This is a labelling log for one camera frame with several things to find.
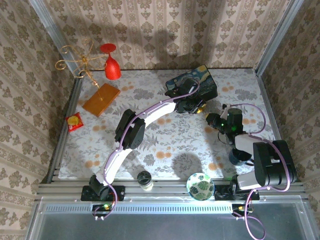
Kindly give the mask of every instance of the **table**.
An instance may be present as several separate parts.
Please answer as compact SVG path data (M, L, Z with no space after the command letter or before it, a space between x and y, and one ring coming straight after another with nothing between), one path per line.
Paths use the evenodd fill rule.
M136 112L164 100L165 82L186 70L128 70L122 77L109 81L104 71L93 72L102 86L108 83L120 94L100 116L85 111L82 105L96 91L88 78L78 99L76 112L80 113L84 126L70 132L62 156L60 179L89 178L104 164L115 149L115 129L126 109ZM234 166L229 162L230 147L218 140L218 132L207 125L207 113L220 113L222 104L250 103L262 109L266 116L265 131L258 134L274 139L266 105L263 101L257 77L252 69L210 69L218 97L210 100L205 111L199 114L171 113L150 124L141 145L124 160L116 179L136 179L139 172L147 170L156 179L186 180L191 174L203 172L212 178L230 178L244 174L252 167ZM240 107L243 112L244 130L255 132L263 126L261 114L253 107Z

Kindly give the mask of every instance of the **wooden block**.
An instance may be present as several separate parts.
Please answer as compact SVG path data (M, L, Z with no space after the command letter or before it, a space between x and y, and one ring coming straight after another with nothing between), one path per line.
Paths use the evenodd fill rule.
M89 113L99 117L119 93L119 89L105 83L82 107Z

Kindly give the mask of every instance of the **wall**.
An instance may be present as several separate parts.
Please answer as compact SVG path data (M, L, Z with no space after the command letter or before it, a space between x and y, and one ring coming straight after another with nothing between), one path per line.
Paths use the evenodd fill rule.
M288 0L44 0L61 38L93 53L114 43L122 69L253 68Z
M320 225L319 16L320 1L305 0L267 66L263 82Z
M0 1L0 239L22 239L73 80L28 1Z

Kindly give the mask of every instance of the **starry night box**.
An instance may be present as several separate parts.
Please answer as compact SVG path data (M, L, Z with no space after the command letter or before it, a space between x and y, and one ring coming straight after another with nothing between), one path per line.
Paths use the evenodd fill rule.
M218 96L217 85L208 71L206 65L201 65L191 71L181 74L165 83L168 90L179 86L185 79L194 79L200 83L198 96L204 101L211 100Z

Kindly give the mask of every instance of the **green bowl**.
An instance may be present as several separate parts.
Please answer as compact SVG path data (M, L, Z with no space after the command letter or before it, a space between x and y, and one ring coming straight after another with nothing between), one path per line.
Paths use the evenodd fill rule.
M208 175L204 173L194 173L186 182L186 190L195 200L205 201L214 194L215 185Z

